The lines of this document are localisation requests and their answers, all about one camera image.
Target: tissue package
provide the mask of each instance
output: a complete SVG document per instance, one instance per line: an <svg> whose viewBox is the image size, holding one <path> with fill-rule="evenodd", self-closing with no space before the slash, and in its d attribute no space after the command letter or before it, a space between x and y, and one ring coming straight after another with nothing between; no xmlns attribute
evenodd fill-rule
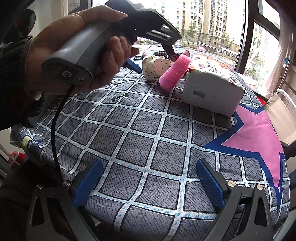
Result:
<svg viewBox="0 0 296 241"><path fill-rule="evenodd" d="M231 117L244 96L232 70L219 60L194 54L181 101Z"/></svg>

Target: gray plaid fabric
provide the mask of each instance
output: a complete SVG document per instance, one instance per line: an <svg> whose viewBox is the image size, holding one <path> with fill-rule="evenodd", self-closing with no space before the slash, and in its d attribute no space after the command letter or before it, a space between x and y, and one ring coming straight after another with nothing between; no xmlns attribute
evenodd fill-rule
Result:
<svg viewBox="0 0 296 241"><path fill-rule="evenodd" d="M151 46L149 50L160 47ZM246 90L242 103L254 109L260 107L253 92L239 75L236 77ZM262 184L273 223L286 217L286 165L284 193L277 212L274 189L269 187L257 159L203 148L236 120L181 103L185 78L166 93L158 81L148 83L143 75L121 69L115 79L132 81L70 97L56 126L63 178L73 179L91 160L100 158L104 172L85 206L98 220L137 240L197 241L209 229L217 214L195 171L200 158L206 158L238 185ZM28 142L28 149L44 164L53 162L50 127L56 108L49 109L34 129L19 128L21 139L29 136L34 140ZM240 215L238 209L225 240L231 238Z"/></svg>

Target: pink foam roller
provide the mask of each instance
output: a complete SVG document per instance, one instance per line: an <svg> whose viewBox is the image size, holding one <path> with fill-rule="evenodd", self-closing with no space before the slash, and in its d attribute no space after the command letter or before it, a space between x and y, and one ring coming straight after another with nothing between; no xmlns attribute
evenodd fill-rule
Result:
<svg viewBox="0 0 296 241"><path fill-rule="evenodd" d="M184 76L190 66L190 63L191 58L181 54L173 66L159 78L160 87L163 90L170 92Z"/></svg>

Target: person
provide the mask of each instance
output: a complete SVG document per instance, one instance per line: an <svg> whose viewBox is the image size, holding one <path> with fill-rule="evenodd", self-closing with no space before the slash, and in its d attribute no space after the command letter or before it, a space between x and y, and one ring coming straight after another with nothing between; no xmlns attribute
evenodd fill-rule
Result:
<svg viewBox="0 0 296 241"><path fill-rule="evenodd" d="M25 117L37 115L42 106L41 93L63 95L69 84L44 78L41 64L59 50L85 25L97 20L115 22L127 17L105 5L65 16L51 23L37 36L25 36L0 48L0 84L2 89L2 124L9 128ZM89 83L76 87L73 93L87 92L109 84L125 61L139 53L125 37L112 37L102 56L103 72ZM39 183L51 184L30 161L25 162L3 181L0 189L1 240L25 240L26 222L31 197Z"/></svg>

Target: silver screw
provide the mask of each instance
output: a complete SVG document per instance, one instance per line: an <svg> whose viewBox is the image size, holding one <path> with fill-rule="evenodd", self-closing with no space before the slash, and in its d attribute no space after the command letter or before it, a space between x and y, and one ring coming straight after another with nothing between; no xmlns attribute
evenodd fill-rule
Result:
<svg viewBox="0 0 296 241"><path fill-rule="evenodd" d="M63 181L63 186L64 187L68 187L68 186L70 186L70 184L71 184L71 181L69 181L69 180L66 180L66 181Z"/></svg>
<svg viewBox="0 0 296 241"><path fill-rule="evenodd" d="M263 189L263 186L262 186L261 184L258 184L256 187L257 187L257 189L259 189L259 190L262 190L262 189Z"/></svg>
<svg viewBox="0 0 296 241"><path fill-rule="evenodd" d="M229 181L228 182L228 186L235 187L236 186L236 183L234 181Z"/></svg>

